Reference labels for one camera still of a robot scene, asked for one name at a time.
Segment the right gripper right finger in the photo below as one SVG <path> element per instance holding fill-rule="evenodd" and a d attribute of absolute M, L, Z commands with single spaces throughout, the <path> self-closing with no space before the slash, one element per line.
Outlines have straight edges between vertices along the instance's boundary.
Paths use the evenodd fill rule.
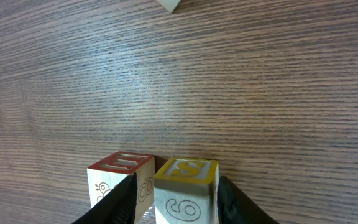
<path fill-rule="evenodd" d="M 278 224 L 226 176 L 217 191 L 219 224 Z"/>

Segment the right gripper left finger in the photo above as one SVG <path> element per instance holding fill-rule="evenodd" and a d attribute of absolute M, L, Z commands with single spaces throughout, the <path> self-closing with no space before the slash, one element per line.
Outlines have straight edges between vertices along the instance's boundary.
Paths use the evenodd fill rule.
<path fill-rule="evenodd" d="M 136 205 L 137 174 L 133 173 L 73 224 L 134 224 Z"/>

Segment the blue-edged block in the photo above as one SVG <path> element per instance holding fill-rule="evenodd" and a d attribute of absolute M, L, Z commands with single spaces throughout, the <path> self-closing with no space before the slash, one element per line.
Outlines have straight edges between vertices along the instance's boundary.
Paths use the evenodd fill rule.
<path fill-rule="evenodd" d="M 181 0 L 157 0 L 169 13 L 172 13 Z"/>

